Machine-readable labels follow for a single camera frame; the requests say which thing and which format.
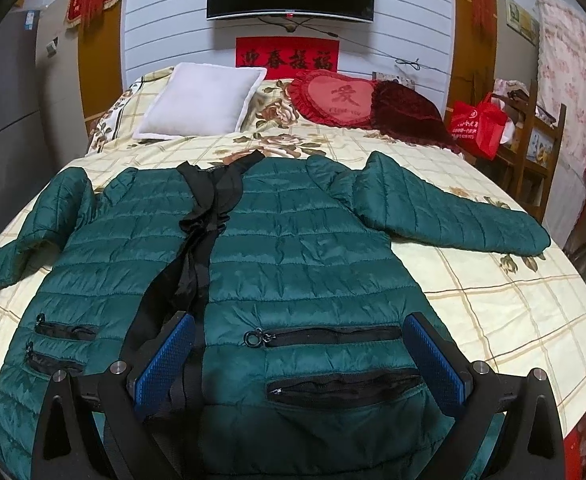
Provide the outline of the dark green puffer jacket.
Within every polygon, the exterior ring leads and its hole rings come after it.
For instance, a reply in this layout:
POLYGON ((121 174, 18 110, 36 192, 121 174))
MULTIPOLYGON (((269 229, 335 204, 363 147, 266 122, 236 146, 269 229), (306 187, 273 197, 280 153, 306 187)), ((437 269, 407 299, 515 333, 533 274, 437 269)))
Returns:
POLYGON ((179 311, 197 341, 168 430, 203 479, 414 479, 442 414, 404 345, 413 312, 441 328, 393 240, 535 257, 529 214, 442 191, 372 153, 254 152, 226 166, 128 168, 96 191, 69 168, 0 248, 0 289, 58 257, 0 369, 0 464, 31 474, 49 378, 130 361, 179 311))

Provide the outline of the wooden shelf rack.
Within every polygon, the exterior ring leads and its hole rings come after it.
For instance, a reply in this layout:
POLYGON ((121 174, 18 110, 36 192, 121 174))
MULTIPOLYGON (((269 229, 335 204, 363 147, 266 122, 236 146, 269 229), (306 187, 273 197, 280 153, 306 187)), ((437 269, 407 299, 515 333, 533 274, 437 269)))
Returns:
POLYGON ((493 93, 491 97, 517 122, 511 140, 499 146, 489 174, 504 192, 541 222, 558 164, 567 107, 561 103, 558 116, 553 116, 539 105, 535 80, 529 92, 515 89, 506 94, 493 93))

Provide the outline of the red shopping bag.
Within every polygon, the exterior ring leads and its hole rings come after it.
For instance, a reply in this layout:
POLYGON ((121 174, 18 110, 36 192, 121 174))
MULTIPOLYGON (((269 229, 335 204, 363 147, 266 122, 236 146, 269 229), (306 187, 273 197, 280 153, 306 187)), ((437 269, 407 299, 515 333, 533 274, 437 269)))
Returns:
POLYGON ((476 158, 493 160, 508 119, 508 115, 492 102, 489 92, 476 105, 454 102, 448 131, 463 151, 476 158))

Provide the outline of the grey refrigerator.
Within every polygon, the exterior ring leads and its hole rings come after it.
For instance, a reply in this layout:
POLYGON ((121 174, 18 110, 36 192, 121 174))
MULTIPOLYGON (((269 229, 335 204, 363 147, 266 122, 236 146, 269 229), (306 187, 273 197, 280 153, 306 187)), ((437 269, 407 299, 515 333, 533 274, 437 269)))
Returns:
POLYGON ((36 81, 37 11, 0 22, 0 232, 54 175, 36 81))

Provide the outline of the white square pillow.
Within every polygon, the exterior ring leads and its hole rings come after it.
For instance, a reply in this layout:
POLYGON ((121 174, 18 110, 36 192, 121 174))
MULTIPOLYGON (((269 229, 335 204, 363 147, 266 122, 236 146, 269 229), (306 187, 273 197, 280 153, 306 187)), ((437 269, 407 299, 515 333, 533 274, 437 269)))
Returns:
POLYGON ((133 133, 135 140, 223 136, 240 130, 264 67, 180 63, 133 133))

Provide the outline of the dark red velvet cushion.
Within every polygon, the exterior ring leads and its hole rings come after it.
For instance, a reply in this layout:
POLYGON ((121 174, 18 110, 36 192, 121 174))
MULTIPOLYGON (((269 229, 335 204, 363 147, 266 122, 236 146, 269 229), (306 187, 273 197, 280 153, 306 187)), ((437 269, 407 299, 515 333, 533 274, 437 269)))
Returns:
POLYGON ((448 148, 456 154, 461 152, 435 104, 396 81, 374 84, 371 126, 405 143, 448 148))

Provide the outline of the floral pink curtain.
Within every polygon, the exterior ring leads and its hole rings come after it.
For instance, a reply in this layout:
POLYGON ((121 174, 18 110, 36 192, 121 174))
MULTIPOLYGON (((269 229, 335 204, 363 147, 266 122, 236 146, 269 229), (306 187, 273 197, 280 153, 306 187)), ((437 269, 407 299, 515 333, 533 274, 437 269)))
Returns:
POLYGON ((560 156, 586 170, 586 18, 563 0, 537 0, 538 96, 550 113, 566 107, 560 156))

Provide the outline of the red heart-shaped cushion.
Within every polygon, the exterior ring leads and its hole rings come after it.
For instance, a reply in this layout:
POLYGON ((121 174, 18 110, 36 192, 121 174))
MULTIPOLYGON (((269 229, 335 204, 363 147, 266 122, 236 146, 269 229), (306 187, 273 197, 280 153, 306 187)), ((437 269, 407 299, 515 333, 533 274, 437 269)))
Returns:
POLYGON ((307 70, 287 87, 296 110, 315 124, 335 128, 371 129, 375 82, 329 72, 307 70))

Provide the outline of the red calligraphy banner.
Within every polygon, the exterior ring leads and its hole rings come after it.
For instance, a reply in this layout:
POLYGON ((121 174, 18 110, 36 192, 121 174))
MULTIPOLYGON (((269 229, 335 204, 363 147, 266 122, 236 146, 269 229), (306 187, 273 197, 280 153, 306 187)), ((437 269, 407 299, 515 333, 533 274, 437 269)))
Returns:
POLYGON ((268 79, 292 78, 302 70, 339 64, 340 41, 304 36, 253 36, 235 40, 235 66, 264 67, 268 79))

